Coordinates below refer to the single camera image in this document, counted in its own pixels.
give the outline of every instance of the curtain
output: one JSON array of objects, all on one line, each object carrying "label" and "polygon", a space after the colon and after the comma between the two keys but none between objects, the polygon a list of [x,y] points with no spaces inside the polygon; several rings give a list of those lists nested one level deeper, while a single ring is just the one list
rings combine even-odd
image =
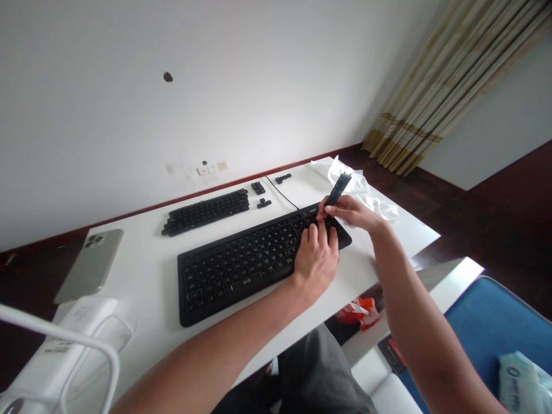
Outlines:
[{"label": "curtain", "polygon": [[552,26],[546,0],[452,0],[362,146],[408,175]]}]

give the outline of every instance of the plastic bag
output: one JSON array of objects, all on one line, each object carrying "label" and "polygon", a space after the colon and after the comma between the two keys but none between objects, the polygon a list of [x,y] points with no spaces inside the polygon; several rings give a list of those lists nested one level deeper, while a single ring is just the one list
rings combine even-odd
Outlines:
[{"label": "plastic bag", "polygon": [[552,413],[552,377],[521,352],[500,357],[500,402],[516,414]]},{"label": "plastic bag", "polygon": [[342,310],[335,314],[339,323],[352,325],[361,323],[361,331],[370,328],[380,318],[375,308],[375,301],[372,298],[356,298]]},{"label": "plastic bag", "polygon": [[354,171],[351,167],[343,164],[338,156],[335,159],[322,158],[318,161],[311,161],[310,167],[322,177],[327,178],[332,186],[335,186],[336,181],[342,173],[351,174],[351,180],[347,184],[347,187],[345,187],[343,194],[349,194],[356,198],[385,220],[398,220],[397,205],[380,200],[379,198],[370,197],[371,187],[368,185],[366,178],[364,178],[362,171]]}]

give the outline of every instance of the forearm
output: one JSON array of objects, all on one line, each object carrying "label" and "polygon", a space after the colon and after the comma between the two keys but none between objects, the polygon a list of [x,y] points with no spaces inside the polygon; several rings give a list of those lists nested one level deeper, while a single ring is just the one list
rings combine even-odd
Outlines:
[{"label": "forearm", "polygon": [[246,364],[310,306],[290,277],[273,292],[190,339],[146,375],[112,413],[210,413]]},{"label": "forearm", "polygon": [[[414,272],[387,223],[370,232],[393,338],[411,370],[453,369],[465,356],[454,331]],[[440,352],[435,352],[439,343]]]},{"label": "forearm", "polygon": [[393,339],[430,410],[505,412],[414,272],[387,223],[370,231]]}]

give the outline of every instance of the keyboard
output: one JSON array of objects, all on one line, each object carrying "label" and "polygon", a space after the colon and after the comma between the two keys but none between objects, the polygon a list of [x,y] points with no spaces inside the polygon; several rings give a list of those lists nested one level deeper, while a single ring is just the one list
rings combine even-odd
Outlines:
[{"label": "keyboard", "polygon": [[[313,204],[179,254],[180,324],[190,327],[292,274],[301,233],[317,213]],[[340,249],[351,244],[337,220],[325,223],[337,230]]]},{"label": "keyboard", "polygon": [[161,234],[174,237],[194,228],[249,210],[246,189],[185,206],[168,214]]}]

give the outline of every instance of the right hand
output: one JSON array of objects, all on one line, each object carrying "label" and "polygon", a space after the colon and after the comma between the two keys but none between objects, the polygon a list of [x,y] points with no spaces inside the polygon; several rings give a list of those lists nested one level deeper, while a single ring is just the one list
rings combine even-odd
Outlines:
[{"label": "right hand", "polygon": [[316,216],[317,220],[323,220],[329,214],[334,217],[342,217],[347,220],[349,224],[363,228],[369,232],[385,223],[380,216],[350,195],[342,195],[339,197],[335,206],[324,207],[324,203],[326,203],[327,199],[328,196],[324,197],[319,204],[319,212]]},{"label": "right hand", "polygon": [[334,280],[338,260],[338,234],[335,227],[329,229],[329,237],[323,220],[303,230],[295,257],[295,272],[290,279],[303,289],[309,306],[318,300]]}]

